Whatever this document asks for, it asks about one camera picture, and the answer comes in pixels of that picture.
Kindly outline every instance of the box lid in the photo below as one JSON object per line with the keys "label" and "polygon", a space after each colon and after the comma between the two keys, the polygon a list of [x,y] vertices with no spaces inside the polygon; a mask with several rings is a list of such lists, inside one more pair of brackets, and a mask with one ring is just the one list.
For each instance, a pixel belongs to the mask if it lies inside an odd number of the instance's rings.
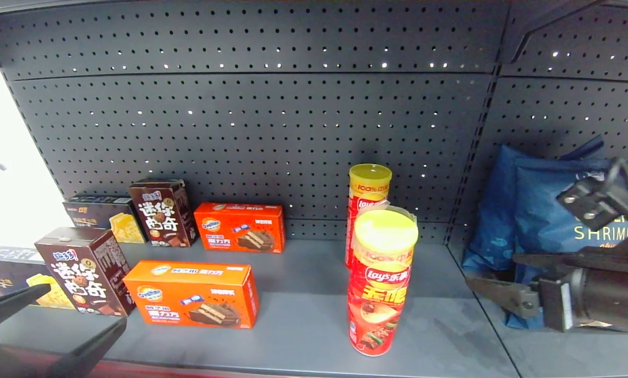
{"label": "box lid", "polygon": [[5,246],[0,246],[0,261],[6,261],[7,263],[44,263],[36,249]]}
{"label": "box lid", "polygon": [[58,227],[50,234],[42,237],[36,244],[87,247],[107,232],[111,231],[89,227]]}
{"label": "box lid", "polygon": [[142,260],[123,278],[139,282],[243,285],[250,265]]}
{"label": "box lid", "polygon": [[146,178],[143,180],[139,180],[134,182],[130,189],[133,187],[150,187],[154,189],[165,188],[165,187],[177,187],[177,186],[185,186],[184,180],[176,179],[176,178]]}
{"label": "box lid", "polygon": [[275,217],[281,215],[281,211],[278,204],[203,203],[195,213]]}
{"label": "box lid", "polygon": [[124,196],[73,196],[65,203],[100,203],[100,204],[129,204],[132,198]]}

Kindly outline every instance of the red chip can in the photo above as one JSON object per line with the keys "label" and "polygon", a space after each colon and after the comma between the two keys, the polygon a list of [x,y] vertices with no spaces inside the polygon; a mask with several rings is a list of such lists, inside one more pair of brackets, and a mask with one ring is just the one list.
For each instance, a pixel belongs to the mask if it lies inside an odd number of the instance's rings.
{"label": "red chip can", "polygon": [[354,259],[347,292],[349,340],[367,356],[391,347],[412,273],[417,219],[402,208],[374,206],[354,225]]}
{"label": "red chip can", "polygon": [[349,203],[347,206],[347,237],[345,265],[351,268],[354,258],[354,222],[358,211],[386,201],[391,183],[391,170],[378,164],[358,164],[349,169]]}

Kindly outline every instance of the gray shelf surface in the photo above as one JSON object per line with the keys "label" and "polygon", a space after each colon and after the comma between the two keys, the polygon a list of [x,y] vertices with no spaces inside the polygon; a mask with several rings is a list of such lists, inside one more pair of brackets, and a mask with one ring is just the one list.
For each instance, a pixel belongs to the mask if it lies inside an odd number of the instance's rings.
{"label": "gray shelf surface", "polygon": [[[342,241],[289,240],[281,255],[122,244],[127,260],[251,264],[261,309],[253,330],[146,325],[138,311],[106,359],[315,376],[517,377],[448,249],[418,244],[408,300],[388,354],[348,341]],[[114,321],[28,307],[0,325],[0,344],[67,352]]]}
{"label": "gray shelf surface", "polygon": [[575,329],[516,330],[493,302],[480,301],[523,378],[628,377],[628,333]]}

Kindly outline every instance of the yellow lid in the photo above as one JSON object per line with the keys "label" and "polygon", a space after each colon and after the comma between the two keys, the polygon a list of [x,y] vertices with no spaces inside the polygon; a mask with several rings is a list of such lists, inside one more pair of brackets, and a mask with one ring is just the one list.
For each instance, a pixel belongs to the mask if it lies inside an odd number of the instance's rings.
{"label": "yellow lid", "polygon": [[402,208],[394,206],[370,210],[355,220],[354,235],[371,251],[399,254],[412,248],[419,237],[416,219],[411,216]]}
{"label": "yellow lid", "polygon": [[387,182],[391,179],[391,170],[378,164],[357,164],[349,169],[352,179],[363,181]]}

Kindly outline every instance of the shelf board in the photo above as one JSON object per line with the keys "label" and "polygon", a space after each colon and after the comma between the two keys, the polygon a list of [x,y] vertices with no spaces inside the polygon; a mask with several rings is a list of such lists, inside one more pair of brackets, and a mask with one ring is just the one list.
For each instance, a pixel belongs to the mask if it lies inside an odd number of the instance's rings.
{"label": "shelf board", "polygon": [[[343,242],[289,240],[250,254],[122,244],[127,260],[251,264],[261,307],[253,330],[146,325],[138,311],[106,359],[272,375],[517,377],[445,246],[417,245],[393,347],[363,356],[347,337]],[[114,318],[30,306],[0,325],[0,344],[67,352]]]}

